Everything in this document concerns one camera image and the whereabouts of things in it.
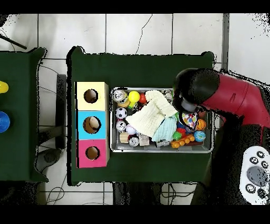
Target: blue cup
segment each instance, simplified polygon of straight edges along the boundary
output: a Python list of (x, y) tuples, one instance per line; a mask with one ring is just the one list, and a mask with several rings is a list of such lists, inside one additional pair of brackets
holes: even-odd
[(0, 133), (5, 132), (9, 125), (10, 125), (11, 121), (8, 117), (8, 115), (2, 111), (0, 111)]

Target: yellow box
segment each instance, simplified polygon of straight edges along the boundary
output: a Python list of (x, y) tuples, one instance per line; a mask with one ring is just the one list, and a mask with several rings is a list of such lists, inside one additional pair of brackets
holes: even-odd
[(108, 110), (109, 88), (105, 82), (76, 82), (76, 84), (78, 110)]

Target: white controller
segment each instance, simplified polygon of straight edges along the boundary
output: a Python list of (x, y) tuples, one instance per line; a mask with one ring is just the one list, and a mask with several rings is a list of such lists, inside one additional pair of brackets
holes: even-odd
[(269, 201), (270, 155), (261, 146), (249, 147), (243, 156), (239, 189), (250, 204)]

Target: green tablecloth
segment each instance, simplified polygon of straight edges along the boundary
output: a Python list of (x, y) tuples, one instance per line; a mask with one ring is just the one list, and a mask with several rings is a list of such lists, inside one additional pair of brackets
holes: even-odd
[(69, 180), (83, 182), (180, 182), (202, 181), (209, 154), (195, 153), (110, 153), (107, 167), (76, 168), (75, 148), (75, 81), (104, 81), (113, 87), (171, 88), (175, 76), (186, 68), (212, 68), (214, 55), (115, 55), (84, 54), (80, 47), (73, 47), (67, 55), (68, 105), (72, 127)]
[(0, 52), (0, 81), (9, 85), (0, 94), (0, 111), (8, 114), (9, 129), (0, 133), (0, 181), (47, 181), (34, 170), (37, 146), (37, 66), (45, 49), (29, 53)]

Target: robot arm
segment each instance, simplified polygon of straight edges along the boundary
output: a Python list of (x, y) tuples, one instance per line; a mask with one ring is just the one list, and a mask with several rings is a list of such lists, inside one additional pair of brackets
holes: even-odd
[(201, 106), (230, 115), (218, 161), (212, 161), (211, 202), (268, 204), (270, 115), (266, 93), (212, 69), (182, 71), (173, 89), (173, 105), (180, 113), (192, 113)]

